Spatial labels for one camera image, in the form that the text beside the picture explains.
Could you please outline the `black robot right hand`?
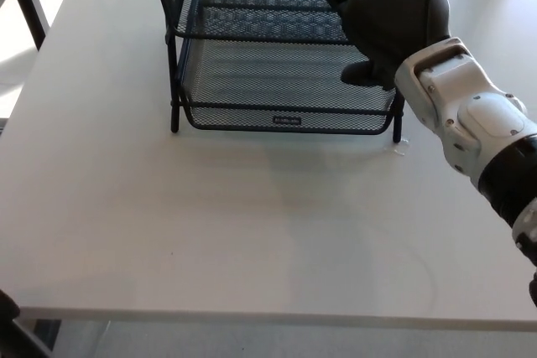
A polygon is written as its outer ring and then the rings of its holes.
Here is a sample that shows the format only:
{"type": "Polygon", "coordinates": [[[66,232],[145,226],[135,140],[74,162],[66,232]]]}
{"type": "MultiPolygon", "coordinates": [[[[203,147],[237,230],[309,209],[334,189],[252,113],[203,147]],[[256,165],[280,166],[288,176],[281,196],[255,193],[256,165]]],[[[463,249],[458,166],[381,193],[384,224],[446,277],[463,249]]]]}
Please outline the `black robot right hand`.
{"type": "Polygon", "coordinates": [[[428,43],[450,35],[448,0],[326,0],[364,61],[344,68],[352,86],[393,88],[396,70],[428,43]]]}

